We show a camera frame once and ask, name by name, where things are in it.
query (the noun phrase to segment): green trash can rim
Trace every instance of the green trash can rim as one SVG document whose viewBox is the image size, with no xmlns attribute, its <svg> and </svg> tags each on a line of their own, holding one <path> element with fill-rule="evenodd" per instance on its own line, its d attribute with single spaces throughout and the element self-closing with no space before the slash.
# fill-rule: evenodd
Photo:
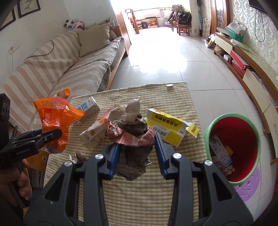
<svg viewBox="0 0 278 226">
<path fill-rule="evenodd" d="M 206 131 L 205 131 L 205 134 L 204 134 L 204 140 L 205 140 L 205 147 L 206 147 L 206 153 L 207 153 L 207 158 L 209 160 L 212 160 L 211 158 L 211 155 L 210 155 L 210 150 L 209 150 L 209 135 L 210 135 L 210 132 L 213 128 L 213 126 L 215 125 L 215 123 L 217 123 L 218 121 L 220 121 L 221 119 L 223 118 L 227 118 L 227 117 L 236 117 L 236 118 L 240 118 L 244 121 L 246 121 L 251 127 L 252 129 L 254 130 L 255 134 L 256 134 L 256 137 L 257 137 L 257 142 L 258 142 L 258 154 L 257 154 L 257 159 L 256 159 L 256 162 L 251 170 L 251 172 L 242 180 L 240 181 L 237 181 L 237 182 L 232 182 L 232 181 L 229 181 L 230 184 L 232 186 L 236 186 L 236 185 L 241 185 L 243 184 L 251 175 L 252 175 L 252 172 L 256 169 L 256 167 L 258 166 L 258 163 L 259 163 L 259 160 L 260 160 L 260 154 L 261 154 L 261 141 L 260 141 L 260 135 L 259 135 L 259 132 L 256 128 L 256 126 L 254 125 L 253 122 L 251 122 L 250 119 L 248 119 L 247 117 L 243 116 L 243 115 L 240 115 L 240 114 L 237 114 L 237 113 L 227 113 L 227 114 L 223 114 L 219 117 L 217 117 L 215 120 L 212 121 L 212 123 L 207 127 Z"/>
</svg>

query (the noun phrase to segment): stuffed animal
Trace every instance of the stuffed animal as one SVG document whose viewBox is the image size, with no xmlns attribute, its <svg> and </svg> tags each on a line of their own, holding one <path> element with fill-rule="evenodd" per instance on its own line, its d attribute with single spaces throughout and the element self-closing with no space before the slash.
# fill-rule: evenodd
<svg viewBox="0 0 278 226">
<path fill-rule="evenodd" d="M 74 30 L 74 29 L 82 29 L 84 30 L 84 22 L 79 21 L 78 19 L 75 20 L 66 20 L 66 23 L 64 24 L 64 27 L 67 28 L 68 31 Z"/>
</svg>

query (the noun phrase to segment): striped sofa cover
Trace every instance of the striped sofa cover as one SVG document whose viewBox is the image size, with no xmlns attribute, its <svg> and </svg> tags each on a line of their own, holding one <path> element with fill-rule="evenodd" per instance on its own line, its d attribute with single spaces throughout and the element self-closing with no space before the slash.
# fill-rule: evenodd
<svg viewBox="0 0 278 226">
<path fill-rule="evenodd" d="M 20 132 L 41 128 L 34 100 L 54 96 L 65 87 L 71 90 L 69 101 L 80 95 L 104 91 L 111 74 L 110 66 L 120 44 L 124 43 L 119 37 L 109 46 L 80 58 L 77 30 L 59 35 L 52 41 L 54 49 L 52 42 L 42 45 L 0 88 L 0 93 L 5 93 L 11 100 L 10 121 L 18 125 Z"/>
</svg>

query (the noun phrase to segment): checkered tablecloth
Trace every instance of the checkered tablecloth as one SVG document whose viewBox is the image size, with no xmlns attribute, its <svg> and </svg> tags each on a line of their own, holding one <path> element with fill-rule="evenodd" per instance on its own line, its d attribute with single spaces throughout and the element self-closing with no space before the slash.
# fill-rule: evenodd
<svg viewBox="0 0 278 226">
<path fill-rule="evenodd" d="M 141 114 L 146 116 L 149 108 L 156 108 L 175 117 L 194 123 L 200 128 L 196 108 L 188 85 L 185 82 L 145 85 L 118 90 L 104 91 L 73 98 L 71 106 L 77 107 L 93 96 L 100 111 L 90 117 L 81 126 L 71 126 L 66 149 L 61 154 L 49 156 L 45 181 L 46 184 L 60 166 L 75 152 L 82 152 L 89 158 L 100 153 L 105 145 L 111 144 L 104 139 L 94 150 L 88 150 L 80 144 L 78 135 L 90 127 L 96 119 L 113 104 L 126 105 L 130 100 L 141 97 Z M 201 131 L 197 138 L 187 133 L 179 147 L 174 148 L 192 161 L 202 162 L 206 151 Z M 114 176 L 112 181 L 103 181 L 105 205 L 110 226 L 114 225 L 167 225 L 173 195 L 173 180 L 164 180 L 160 174 L 155 150 L 149 155 L 152 162 L 147 172 L 134 181 Z M 194 220 L 198 219 L 197 185 L 194 183 Z M 83 220 L 83 184 L 80 185 L 79 219 Z"/>
</svg>

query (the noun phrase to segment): cabinet drawer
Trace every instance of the cabinet drawer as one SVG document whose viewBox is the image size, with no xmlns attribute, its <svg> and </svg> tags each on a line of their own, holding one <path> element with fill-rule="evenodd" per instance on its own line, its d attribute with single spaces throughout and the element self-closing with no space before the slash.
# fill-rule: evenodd
<svg viewBox="0 0 278 226">
<path fill-rule="evenodd" d="M 264 116 L 266 118 L 273 143 L 275 148 L 276 158 L 278 158 L 278 113 L 271 103 L 264 112 Z"/>
<path fill-rule="evenodd" d="M 215 43 L 219 45 L 223 50 L 225 50 L 228 54 L 230 54 L 231 50 L 233 49 L 233 46 L 231 44 L 227 43 L 218 36 L 215 36 Z"/>
<path fill-rule="evenodd" d="M 267 107 L 272 104 L 271 99 L 267 95 L 266 91 L 257 80 L 257 78 L 252 74 L 252 72 L 247 69 L 243 77 L 243 81 L 250 89 L 251 93 L 254 95 L 256 101 L 258 102 L 262 112 L 264 112 Z"/>
</svg>

